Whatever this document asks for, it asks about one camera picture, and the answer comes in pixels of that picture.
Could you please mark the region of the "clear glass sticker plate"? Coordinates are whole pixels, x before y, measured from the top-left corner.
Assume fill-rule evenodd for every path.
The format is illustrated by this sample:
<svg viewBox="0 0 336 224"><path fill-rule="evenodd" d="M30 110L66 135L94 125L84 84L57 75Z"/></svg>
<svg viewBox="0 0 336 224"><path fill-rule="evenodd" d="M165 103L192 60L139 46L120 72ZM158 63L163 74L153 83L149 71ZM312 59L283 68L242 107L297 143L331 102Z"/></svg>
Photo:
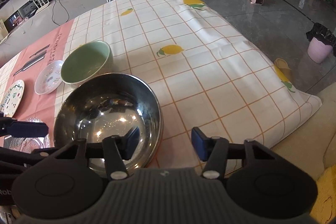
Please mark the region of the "clear glass sticker plate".
<svg viewBox="0 0 336 224"><path fill-rule="evenodd" d="M38 118L29 118L26 122L42 122ZM47 134L45 137L38 138L14 138L10 135L4 137L3 147L24 153L32 153L35 149L50 147L50 137Z"/></svg>

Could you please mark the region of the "stainless steel bowl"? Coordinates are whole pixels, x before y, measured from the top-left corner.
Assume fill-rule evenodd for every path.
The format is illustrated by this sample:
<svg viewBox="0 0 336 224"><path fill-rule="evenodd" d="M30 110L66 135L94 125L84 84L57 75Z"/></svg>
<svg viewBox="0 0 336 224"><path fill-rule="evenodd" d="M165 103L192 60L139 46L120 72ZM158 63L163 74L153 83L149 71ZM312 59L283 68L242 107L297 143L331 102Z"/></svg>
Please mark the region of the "stainless steel bowl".
<svg viewBox="0 0 336 224"><path fill-rule="evenodd" d="M94 77L73 90L63 102L54 125L54 146L76 139L100 143L112 135L139 129L139 141L125 166L129 173L146 167L163 135L163 118L157 96L143 80L124 73Z"/></svg>

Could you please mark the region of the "green ceramic bowl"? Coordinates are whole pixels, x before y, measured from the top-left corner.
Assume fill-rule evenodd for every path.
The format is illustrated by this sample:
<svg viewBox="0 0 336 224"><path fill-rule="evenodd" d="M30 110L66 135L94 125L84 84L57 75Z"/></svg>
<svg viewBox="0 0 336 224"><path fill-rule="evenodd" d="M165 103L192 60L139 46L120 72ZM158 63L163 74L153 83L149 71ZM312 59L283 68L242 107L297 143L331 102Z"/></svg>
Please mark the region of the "green ceramic bowl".
<svg viewBox="0 0 336 224"><path fill-rule="evenodd" d="M61 78L65 84L77 87L113 70L113 54L108 43L92 41L75 49L64 61Z"/></svg>

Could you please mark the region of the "white fruity painted plate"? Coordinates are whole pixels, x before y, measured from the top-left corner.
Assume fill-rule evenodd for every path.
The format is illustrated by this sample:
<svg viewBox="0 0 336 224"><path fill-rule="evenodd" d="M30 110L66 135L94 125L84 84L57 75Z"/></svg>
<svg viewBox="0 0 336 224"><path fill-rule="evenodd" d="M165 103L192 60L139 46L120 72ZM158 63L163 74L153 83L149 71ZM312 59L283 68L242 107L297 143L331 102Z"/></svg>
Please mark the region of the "white fruity painted plate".
<svg viewBox="0 0 336 224"><path fill-rule="evenodd" d="M13 118L25 91L25 82L17 80L7 89L1 101L1 112L4 117Z"/></svg>

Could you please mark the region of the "small white sticker dish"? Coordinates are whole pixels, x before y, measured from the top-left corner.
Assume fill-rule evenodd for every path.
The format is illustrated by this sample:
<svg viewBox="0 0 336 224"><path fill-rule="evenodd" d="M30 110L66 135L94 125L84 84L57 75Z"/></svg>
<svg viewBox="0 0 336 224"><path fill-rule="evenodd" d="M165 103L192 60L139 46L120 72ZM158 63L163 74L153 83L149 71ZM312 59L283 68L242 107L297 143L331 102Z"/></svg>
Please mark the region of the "small white sticker dish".
<svg viewBox="0 0 336 224"><path fill-rule="evenodd" d="M54 61L39 73L34 85L34 91L37 95L50 94L58 88L62 83L61 70L63 63L62 60Z"/></svg>

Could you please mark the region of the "checked lemon tablecloth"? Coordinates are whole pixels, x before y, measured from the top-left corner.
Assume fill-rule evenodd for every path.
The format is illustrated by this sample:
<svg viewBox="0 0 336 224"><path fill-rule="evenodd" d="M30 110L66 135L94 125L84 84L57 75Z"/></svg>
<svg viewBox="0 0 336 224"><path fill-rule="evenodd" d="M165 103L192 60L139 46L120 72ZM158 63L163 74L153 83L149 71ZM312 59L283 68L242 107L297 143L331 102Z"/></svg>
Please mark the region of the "checked lemon tablecloth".
<svg viewBox="0 0 336 224"><path fill-rule="evenodd" d="M94 40L109 44L113 70L142 79L158 98L163 135L150 166L201 168L191 129L232 143L273 147L322 106L297 90L254 44L201 0L114 0L77 16L1 67L1 94L17 80L25 91L18 119L52 127L74 92L61 84L34 91L40 71Z"/></svg>

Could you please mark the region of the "yellow slipper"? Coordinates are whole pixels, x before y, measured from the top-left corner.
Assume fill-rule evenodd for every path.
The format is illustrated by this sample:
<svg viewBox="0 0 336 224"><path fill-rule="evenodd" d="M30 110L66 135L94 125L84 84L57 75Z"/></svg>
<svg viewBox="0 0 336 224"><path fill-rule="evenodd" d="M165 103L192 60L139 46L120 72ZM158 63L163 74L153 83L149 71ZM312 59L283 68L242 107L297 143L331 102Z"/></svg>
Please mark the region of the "yellow slipper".
<svg viewBox="0 0 336 224"><path fill-rule="evenodd" d="M274 68L281 81L293 83L292 70L289 68L288 63L285 60L277 58L274 61Z"/></svg>

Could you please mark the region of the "pink waste basket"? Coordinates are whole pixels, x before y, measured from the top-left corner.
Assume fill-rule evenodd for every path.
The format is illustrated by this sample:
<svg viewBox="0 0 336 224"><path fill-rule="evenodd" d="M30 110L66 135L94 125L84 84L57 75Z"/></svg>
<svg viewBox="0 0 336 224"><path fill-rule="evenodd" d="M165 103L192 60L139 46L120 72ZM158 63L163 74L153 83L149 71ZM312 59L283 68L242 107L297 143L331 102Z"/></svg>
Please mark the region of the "pink waste basket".
<svg viewBox="0 0 336 224"><path fill-rule="evenodd" d="M320 64L332 51L332 46L326 45L316 38L312 38L307 49L307 54L315 63Z"/></svg>

